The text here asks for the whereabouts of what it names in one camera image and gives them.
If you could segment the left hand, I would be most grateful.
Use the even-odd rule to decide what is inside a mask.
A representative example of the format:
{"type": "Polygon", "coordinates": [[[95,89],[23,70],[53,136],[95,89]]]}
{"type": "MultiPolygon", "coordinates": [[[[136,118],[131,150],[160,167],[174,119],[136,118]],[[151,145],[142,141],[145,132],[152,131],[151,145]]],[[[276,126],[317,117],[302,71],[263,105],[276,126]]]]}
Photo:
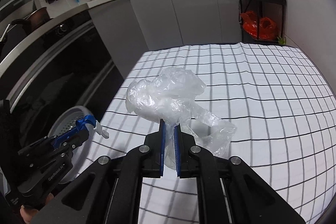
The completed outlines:
{"type": "MultiPolygon", "coordinates": [[[[47,205],[53,198],[54,198],[54,195],[50,193],[45,199],[45,205],[47,205]]],[[[24,207],[23,205],[20,208],[20,215],[25,224],[30,224],[31,220],[38,212],[39,212],[38,209],[24,207]]]]}

